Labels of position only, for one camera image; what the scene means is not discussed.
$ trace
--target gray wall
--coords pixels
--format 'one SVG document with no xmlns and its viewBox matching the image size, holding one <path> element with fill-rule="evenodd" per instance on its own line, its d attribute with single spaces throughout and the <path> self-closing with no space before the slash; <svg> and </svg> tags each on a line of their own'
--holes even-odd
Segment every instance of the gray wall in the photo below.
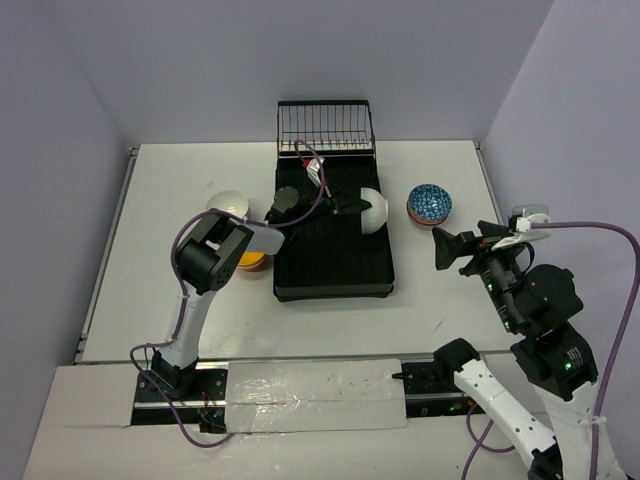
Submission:
<svg viewBox="0 0 640 480">
<path fill-rule="evenodd" d="M 277 99 L 483 138 L 552 0 L 42 0 L 130 142 L 275 139 Z"/>
<path fill-rule="evenodd" d="M 640 235 L 640 3 L 557 0 L 486 140 L 503 214 L 544 202 L 552 219 L 594 219 Z M 559 232 L 539 261 L 571 268 L 585 310 L 573 324 L 601 366 L 633 275 L 633 253 L 613 233 Z M 618 459 L 640 477 L 640 314 L 633 315 L 605 402 Z"/>
<path fill-rule="evenodd" d="M 73 358 L 125 150 L 37 1 L 0 7 L 0 478 Z"/>
</svg>

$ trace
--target metal rack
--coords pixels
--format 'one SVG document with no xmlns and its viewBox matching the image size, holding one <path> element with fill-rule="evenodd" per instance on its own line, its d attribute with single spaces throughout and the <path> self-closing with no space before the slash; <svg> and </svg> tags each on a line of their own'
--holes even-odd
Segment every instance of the metal rack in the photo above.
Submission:
<svg viewBox="0 0 640 480">
<path fill-rule="evenodd" d="M 295 153 L 302 139 L 324 155 L 375 154 L 371 109 L 367 100 L 278 102 L 278 153 Z"/>
</svg>

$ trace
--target white tabletop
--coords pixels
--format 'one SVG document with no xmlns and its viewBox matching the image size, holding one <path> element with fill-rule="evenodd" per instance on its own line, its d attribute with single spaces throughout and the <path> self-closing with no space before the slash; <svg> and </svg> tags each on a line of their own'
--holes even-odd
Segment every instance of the white tabletop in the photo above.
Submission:
<svg viewBox="0 0 640 480">
<path fill-rule="evenodd" d="M 274 192 L 275 143 L 143 145 L 91 318 L 83 362 L 122 361 L 133 345 L 162 340 L 178 291 L 169 266 L 175 234 L 218 191 L 235 189 L 264 216 Z M 477 278 L 458 261 L 436 272 L 431 232 L 405 204 L 411 189 L 436 183 L 452 196 L 444 227 L 471 230 L 496 221 L 474 145 L 378 142 L 382 193 L 389 200 L 395 292 L 386 299 L 282 304 L 272 271 L 238 271 L 217 295 L 200 340 L 201 358 L 423 354 L 458 337 L 479 351 L 504 351 L 504 332 Z"/>
<path fill-rule="evenodd" d="M 240 434 L 201 450 L 176 426 L 129 426 L 135 378 L 131 365 L 58 368 L 24 478 L 458 480 L 473 447 L 459 416 L 409 419 L 392 430 Z M 474 416 L 474 429 L 486 422 Z M 507 440 L 494 428 L 486 443 Z M 515 452 L 481 450 L 469 478 L 524 480 L 526 468 Z"/>
</svg>

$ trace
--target black dish rack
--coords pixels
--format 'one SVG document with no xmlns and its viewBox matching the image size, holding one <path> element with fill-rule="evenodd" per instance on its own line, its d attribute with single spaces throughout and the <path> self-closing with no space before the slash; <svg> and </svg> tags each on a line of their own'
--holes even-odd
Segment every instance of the black dish rack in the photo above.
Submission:
<svg viewBox="0 0 640 480">
<path fill-rule="evenodd" d="M 325 158 L 330 188 L 360 196 L 380 190 L 376 146 L 367 100 L 278 102 L 276 189 L 302 195 L 317 187 L 297 157 L 301 138 Z M 310 152 L 302 152 L 305 158 Z M 284 230 L 287 240 L 274 260 L 274 293 L 280 301 L 334 297 L 386 297 L 395 279 L 389 232 L 384 225 L 362 235 L 359 215 L 326 215 Z"/>
</svg>

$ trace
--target blue patterned bowl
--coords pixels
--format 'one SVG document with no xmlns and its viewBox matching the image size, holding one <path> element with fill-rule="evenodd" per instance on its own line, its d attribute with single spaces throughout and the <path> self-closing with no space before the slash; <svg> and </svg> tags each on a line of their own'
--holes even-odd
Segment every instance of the blue patterned bowl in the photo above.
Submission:
<svg viewBox="0 0 640 480">
<path fill-rule="evenodd" d="M 439 225 L 451 212 L 451 197 L 442 187 L 425 184 L 411 190 L 407 201 L 409 216 L 421 225 Z"/>
</svg>

